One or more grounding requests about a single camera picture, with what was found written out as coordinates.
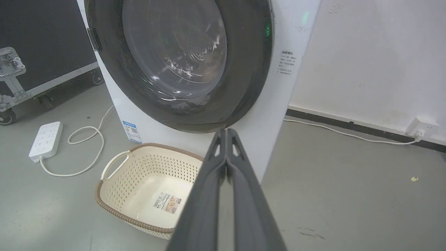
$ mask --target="wall outlet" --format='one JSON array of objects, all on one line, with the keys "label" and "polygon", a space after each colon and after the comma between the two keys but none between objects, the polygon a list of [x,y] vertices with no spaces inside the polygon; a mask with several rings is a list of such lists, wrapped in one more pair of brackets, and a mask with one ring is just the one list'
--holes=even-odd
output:
[{"label": "wall outlet", "polygon": [[437,130],[440,125],[433,120],[416,117],[406,129],[406,133],[409,136],[415,136],[417,132],[423,134],[423,138],[430,138]]}]

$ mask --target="power cord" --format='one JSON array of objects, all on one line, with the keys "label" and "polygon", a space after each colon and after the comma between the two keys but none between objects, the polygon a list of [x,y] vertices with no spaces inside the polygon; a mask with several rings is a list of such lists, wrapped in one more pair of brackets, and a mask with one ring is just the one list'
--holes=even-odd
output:
[{"label": "power cord", "polygon": [[[40,157],[40,164],[42,165],[43,170],[45,170],[45,172],[47,172],[48,174],[50,174],[50,175],[52,175],[52,176],[56,176],[56,177],[73,177],[73,176],[76,176],[76,175],[79,175],[79,174],[81,174],[81,173],[84,173],[84,172],[88,171],[88,170],[89,170],[89,169],[96,163],[96,161],[97,161],[98,158],[99,158],[99,155],[102,153],[102,150],[104,149],[104,144],[105,144],[104,136],[102,135],[102,133],[101,133],[99,130],[101,130],[101,126],[102,126],[102,123],[104,122],[105,117],[107,116],[107,114],[110,112],[110,110],[111,110],[113,107],[115,107],[115,106],[112,105],[112,106],[108,109],[108,111],[105,113],[104,117],[102,117],[102,119],[101,119],[101,123],[99,124],[99,127],[98,127],[98,128],[96,128],[96,127],[94,127],[94,126],[85,126],[85,127],[82,127],[82,128],[77,129],[76,131],[74,131],[74,132],[68,137],[68,140],[67,140],[67,141],[68,141],[68,144],[70,144],[70,145],[76,145],[76,144],[80,144],[80,143],[82,143],[82,142],[85,142],[85,141],[89,140],[90,138],[94,137],[96,134],[99,134],[99,136],[101,136],[101,139],[102,139],[102,145],[101,145],[101,148],[99,149],[98,155],[96,155],[96,158],[95,158],[95,160],[93,160],[93,162],[91,163],[91,165],[89,165],[87,168],[85,168],[84,170],[82,170],[82,171],[80,171],[80,172],[77,172],[77,173],[73,173],[73,174],[55,174],[55,173],[52,173],[52,172],[48,171],[48,169],[46,169],[45,164],[43,163],[43,157],[41,156],[41,157]],[[86,139],[83,139],[83,140],[81,140],[81,141],[77,141],[77,142],[71,142],[71,138],[72,138],[74,135],[76,135],[76,134],[78,134],[80,131],[82,131],[82,130],[84,130],[84,129],[88,129],[88,128],[94,129],[94,130],[96,130],[96,132],[93,133],[90,137],[88,137],[88,138],[86,138]]]},{"label": "power cord", "polygon": [[305,125],[309,125],[309,126],[322,127],[322,128],[328,129],[330,131],[334,131],[334,132],[336,132],[338,134],[342,134],[342,135],[346,135],[346,136],[362,139],[362,140],[365,140],[365,141],[368,141],[368,142],[373,142],[373,143],[386,143],[386,144],[392,144],[392,145],[410,145],[410,144],[413,144],[415,142],[420,142],[421,139],[424,137],[424,132],[419,130],[415,134],[415,136],[417,138],[414,141],[411,141],[411,142],[401,143],[401,142],[390,142],[390,141],[382,141],[382,140],[371,140],[371,139],[362,138],[360,136],[356,136],[356,135],[352,135],[352,134],[347,134],[347,133],[343,133],[343,132],[340,132],[340,131],[336,131],[335,129],[332,129],[332,128],[330,128],[328,126],[324,126],[324,125],[312,124],[312,123],[307,123],[307,122],[297,121],[297,120],[292,120],[292,119],[284,119],[283,121],[295,122],[295,123],[305,124]]}]

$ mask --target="green indicator light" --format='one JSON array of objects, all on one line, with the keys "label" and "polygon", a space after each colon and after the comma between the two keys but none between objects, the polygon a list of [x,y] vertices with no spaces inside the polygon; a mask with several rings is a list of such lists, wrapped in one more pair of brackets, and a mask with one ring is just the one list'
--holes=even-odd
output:
[{"label": "green indicator light", "polygon": [[265,37],[269,38],[271,36],[271,24],[267,23],[265,25]]}]

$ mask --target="washing machine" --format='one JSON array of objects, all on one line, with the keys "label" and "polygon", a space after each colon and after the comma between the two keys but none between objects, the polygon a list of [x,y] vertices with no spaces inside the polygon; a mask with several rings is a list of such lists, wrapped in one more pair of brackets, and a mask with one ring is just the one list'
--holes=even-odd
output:
[{"label": "washing machine", "polygon": [[78,5],[130,140],[204,156],[214,132],[230,127],[261,181],[320,2],[78,0]]}]

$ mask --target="plastic basket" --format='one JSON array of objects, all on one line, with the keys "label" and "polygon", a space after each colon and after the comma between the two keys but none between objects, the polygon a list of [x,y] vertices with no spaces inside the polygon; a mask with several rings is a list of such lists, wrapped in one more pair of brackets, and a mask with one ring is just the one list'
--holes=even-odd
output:
[{"label": "plastic basket", "polygon": [[[107,177],[110,166],[127,157]],[[116,155],[106,165],[96,187],[96,202],[133,227],[169,239],[203,158],[154,143]]]}]

